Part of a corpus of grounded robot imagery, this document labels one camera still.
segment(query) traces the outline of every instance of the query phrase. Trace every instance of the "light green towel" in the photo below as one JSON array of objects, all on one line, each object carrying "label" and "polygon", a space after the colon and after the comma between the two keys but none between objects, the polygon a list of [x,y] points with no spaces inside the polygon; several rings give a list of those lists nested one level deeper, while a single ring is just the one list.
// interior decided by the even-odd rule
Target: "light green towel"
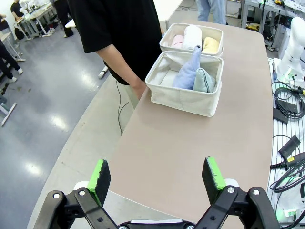
[{"label": "light green towel", "polygon": [[196,71],[196,78],[194,83],[194,91],[212,93],[215,90],[216,80],[203,69],[198,68]]}]

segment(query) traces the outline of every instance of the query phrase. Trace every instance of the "person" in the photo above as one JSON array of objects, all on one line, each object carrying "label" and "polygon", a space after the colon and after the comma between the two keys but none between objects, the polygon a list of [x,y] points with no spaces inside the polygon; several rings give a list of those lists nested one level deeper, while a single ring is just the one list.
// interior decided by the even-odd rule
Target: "person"
[{"label": "person", "polygon": [[19,75],[23,73],[23,70],[20,68],[15,59],[9,54],[4,44],[0,40],[0,70],[9,78],[9,83],[16,82],[17,78],[13,76],[10,70],[7,67],[7,64],[4,63],[3,59],[5,59],[13,68],[18,71]]},{"label": "person", "polygon": [[67,0],[50,0],[52,5],[57,11],[58,19],[61,21],[63,25],[63,30],[65,32],[65,38],[71,37],[73,35],[73,31],[71,28],[66,28],[65,25],[69,22],[68,14],[70,13],[70,8],[67,3]]},{"label": "person", "polygon": [[7,23],[7,21],[5,20],[6,15],[5,14],[0,14],[0,31],[3,34],[9,33],[10,32],[10,40],[14,43],[15,47],[17,47],[19,44],[16,42],[15,38],[14,38],[14,33],[13,31],[10,29],[9,24]]},{"label": "person", "polygon": [[68,0],[85,52],[96,52],[126,85],[133,107],[161,54],[162,31],[153,0]]},{"label": "person", "polygon": [[21,17],[24,15],[23,13],[20,12],[21,5],[19,3],[19,0],[14,0],[14,3],[10,7],[10,11],[12,15],[15,18],[15,21],[18,21],[21,19]]},{"label": "person", "polygon": [[210,10],[212,10],[214,22],[226,24],[224,0],[197,0],[198,20],[208,21]]}]

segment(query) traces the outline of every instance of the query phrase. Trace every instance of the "black t-shirt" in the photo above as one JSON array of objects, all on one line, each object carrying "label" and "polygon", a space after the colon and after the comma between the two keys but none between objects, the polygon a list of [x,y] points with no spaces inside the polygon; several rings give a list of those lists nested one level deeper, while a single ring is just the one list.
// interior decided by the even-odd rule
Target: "black t-shirt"
[{"label": "black t-shirt", "polygon": [[18,16],[18,17],[22,17],[24,14],[20,12],[20,9],[21,9],[21,5],[19,2],[14,2],[12,4],[12,6],[10,7],[10,11],[13,13],[15,12],[15,14]]},{"label": "black t-shirt", "polygon": [[[113,44],[144,80],[161,53],[162,38],[153,0],[68,0],[85,52]],[[127,84],[110,69],[122,84]]]},{"label": "black t-shirt", "polygon": [[9,27],[8,22],[6,20],[4,20],[3,22],[1,22],[2,20],[2,16],[0,16],[0,31],[7,29]]}]

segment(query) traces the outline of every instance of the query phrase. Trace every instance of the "black pants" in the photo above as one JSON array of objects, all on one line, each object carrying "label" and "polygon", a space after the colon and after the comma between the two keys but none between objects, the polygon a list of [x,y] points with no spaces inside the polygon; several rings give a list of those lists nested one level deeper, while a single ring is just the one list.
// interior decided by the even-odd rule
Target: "black pants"
[{"label": "black pants", "polygon": [[13,78],[13,74],[7,68],[6,63],[4,63],[3,59],[5,59],[10,65],[16,69],[17,71],[20,69],[18,63],[15,59],[9,54],[6,50],[4,44],[0,42],[0,70],[9,78]]},{"label": "black pants", "polygon": [[73,35],[72,29],[65,27],[65,25],[69,22],[68,14],[71,15],[67,0],[58,0],[54,3],[54,5],[57,11],[58,19],[61,21],[63,25],[63,30],[65,31],[66,36],[67,37],[72,36]]}]

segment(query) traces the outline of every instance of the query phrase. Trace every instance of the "pink towel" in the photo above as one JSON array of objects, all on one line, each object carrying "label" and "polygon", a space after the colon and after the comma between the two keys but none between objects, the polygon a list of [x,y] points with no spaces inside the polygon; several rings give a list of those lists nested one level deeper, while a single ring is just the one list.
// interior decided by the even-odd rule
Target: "pink towel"
[{"label": "pink towel", "polygon": [[175,47],[175,48],[181,48],[183,40],[184,40],[184,36],[177,35],[173,38],[173,42],[172,42],[171,46]]}]

